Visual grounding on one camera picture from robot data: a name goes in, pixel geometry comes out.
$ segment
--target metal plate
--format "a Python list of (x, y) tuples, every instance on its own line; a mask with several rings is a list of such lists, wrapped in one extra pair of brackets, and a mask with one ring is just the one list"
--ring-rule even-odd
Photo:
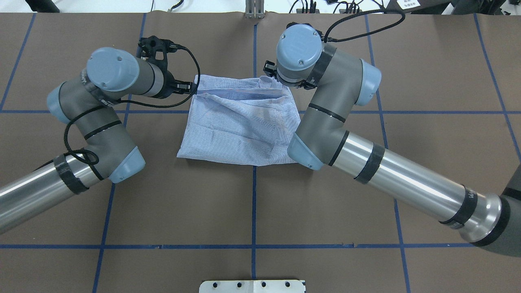
[(304, 280), (235, 280), (205, 281), (199, 287), (199, 293), (305, 293)]

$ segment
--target metal bracket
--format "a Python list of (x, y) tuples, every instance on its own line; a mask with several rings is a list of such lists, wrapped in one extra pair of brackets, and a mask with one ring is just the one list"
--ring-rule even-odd
[(205, 281), (199, 287), (199, 293), (305, 293), (304, 280), (236, 280)]
[(264, 0), (246, 0), (246, 18), (264, 18)]

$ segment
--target white label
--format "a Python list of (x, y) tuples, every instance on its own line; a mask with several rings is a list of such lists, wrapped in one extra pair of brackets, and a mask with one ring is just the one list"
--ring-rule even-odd
[(413, 7), (420, 6), (420, 3), (418, 2), (418, 0), (396, 0), (396, 2), (398, 2), (398, 5), (399, 5), (403, 10), (406, 10), (406, 9), (410, 9), (410, 8), (413, 8)]

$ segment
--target black cable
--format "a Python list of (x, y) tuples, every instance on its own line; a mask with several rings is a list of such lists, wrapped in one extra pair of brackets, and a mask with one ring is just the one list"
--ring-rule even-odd
[(176, 9), (177, 7), (181, 6), (183, 4), (184, 0), (180, 0), (179, 3), (172, 6), (168, 11), (171, 12), (172, 10)]
[[(81, 155), (87, 155), (87, 154), (92, 155), (92, 154), (94, 154), (92, 151), (89, 151), (89, 150), (83, 150), (83, 149), (74, 150), (73, 153), (75, 153), (75, 154), (81, 154)], [(71, 154), (70, 152), (63, 153), (64, 156), (68, 156), (68, 155), (70, 155), (70, 154)], [(38, 169), (41, 169), (41, 168), (47, 166), (48, 164), (52, 163), (53, 161), (54, 161), (54, 159), (48, 161), (47, 163), (45, 163), (45, 164), (41, 165), (40, 167), (36, 168), (34, 171), (36, 171), (36, 170), (38, 170)]]
[(192, 57), (192, 59), (194, 60), (195, 66), (197, 67), (197, 82), (195, 83), (195, 86), (192, 89), (192, 91), (190, 92), (190, 94), (184, 100), (182, 100), (179, 103), (173, 104), (173, 105), (152, 105), (152, 104), (141, 103), (141, 102), (137, 102), (137, 101), (133, 101), (133, 100), (118, 100), (118, 102), (136, 104), (136, 105), (152, 107), (152, 108), (173, 108), (173, 107), (182, 105), (183, 103), (188, 101), (197, 92), (197, 88), (199, 87), (199, 81), (201, 80), (201, 69), (199, 67), (199, 63), (197, 63), (197, 60), (195, 59), (195, 56), (192, 54), (192, 52), (187, 47), (184, 47), (181, 45), (178, 45), (178, 46), (179, 46), (180, 50), (187, 51), (188, 54), (190, 54), (190, 57)]
[[(70, 127), (76, 122), (78, 121), (78, 119), (80, 119), (81, 117), (89, 114), (89, 113), (92, 113), (94, 111), (97, 111), (97, 110), (100, 110), (100, 109), (104, 109), (105, 106), (98, 106), (98, 107), (94, 107), (92, 109), (89, 109), (83, 113), (81, 113), (80, 115), (74, 117), (73, 120), (69, 121), (69, 123), (67, 123), (67, 126), (65, 127), (65, 133), (64, 133), (64, 144), (65, 144), (65, 148), (67, 149), (67, 152), (68, 154), (70, 154), (71, 156), (75, 157), (78, 161), (82, 162), (83, 164), (87, 164), (87, 165), (96, 165), (97, 163), (100, 162), (100, 158), (92, 151), (89, 151), (89, 150), (83, 150), (85, 152), (85, 158), (82, 158), (78, 155), (76, 155), (76, 152), (73, 151), (69, 145), (69, 130), (70, 130)], [(91, 155), (94, 157), (94, 160), (91, 161), (89, 156), (88, 155)]]
[(333, 10), (333, 13), (337, 12), (337, 8), (338, 8), (338, 6), (340, 6), (340, 4), (345, 4), (345, 11), (348, 10), (348, 5), (349, 5), (349, 3), (347, 3), (346, 1), (341, 1), (341, 2), (338, 2), (338, 3), (337, 3), (336, 7), (335, 7), (334, 10)]
[(376, 3), (376, 5), (378, 5), (378, 7), (380, 7), (380, 9), (385, 9), (386, 7), (383, 5), (383, 0), (382, 0), (382, 4), (376, 2), (376, 0), (371, 0), (373, 1), (374, 3)]
[(299, 0), (295, 0), (295, 2), (293, 2), (293, 5), (291, 5), (291, 8), (290, 8), (290, 12), (288, 12), (288, 13), (291, 13), (291, 11), (293, 10), (293, 7), (295, 7), (295, 4), (297, 4), (298, 1)]
[[(347, 21), (347, 20), (350, 20), (350, 19), (353, 19), (355, 17), (359, 17), (359, 16), (362, 16), (362, 15), (367, 15), (367, 14), (372, 14), (372, 13), (379, 13), (379, 12), (383, 12), (383, 13), (389, 13), (389, 12), (392, 12), (392, 13), (397, 13), (397, 14), (400, 14), (402, 16), (402, 18), (400, 18), (398, 21), (396, 21), (395, 23), (392, 23), (386, 27), (383, 27), (383, 28), (380, 28), (380, 29), (377, 29), (375, 31), (371, 31), (371, 32), (367, 32), (367, 33), (363, 33), (363, 34), (359, 34), (359, 35), (356, 35), (356, 36), (352, 36), (350, 38), (345, 38), (345, 39), (334, 39), (334, 38), (329, 38), (329, 33), (331, 32), (331, 30), (333, 28), (335, 28), (337, 25), (343, 23), (344, 21)], [(374, 33), (377, 33), (377, 32), (381, 32), (383, 30), (386, 30), (386, 29), (390, 29), (392, 27), (395, 27), (399, 24), (402, 23), (402, 21), (405, 20), (405, 13), (403, 13), (403, 11), (401, 10), (397, 10), (397, 9), (376, 9), (376, 10), (369, 10), (369, 11), (363, 11), (363, 12), (360, 12), (360, 13), (356, 13), (356, 14), (353, 14), (353, 15), (349, 15), (347, 17), (344, 17), (342, 19), (339, 19), (337, 20), (335, 23), (333, 23), (326, 31), (326, 33), (324, 34), (324, 43), (327, 43), (327, 42), (336, 42), (336, 43), (339, 43), (339, 42), (345, 42), (345, 41), (349, 41), (349, 40), (354, 40), (354, 39), (358, 39), (358, 38), (361, 38), (363, 36), (368, 36), (370, 34), (374, 34)]]

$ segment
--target cloth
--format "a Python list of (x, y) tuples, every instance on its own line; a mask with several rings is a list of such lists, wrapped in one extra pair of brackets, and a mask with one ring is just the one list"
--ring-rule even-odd
[(299, 123), (290, 89), (273, 78), (201, 75), (177, 157), (254, 166), (295, 163), (287, 149)]

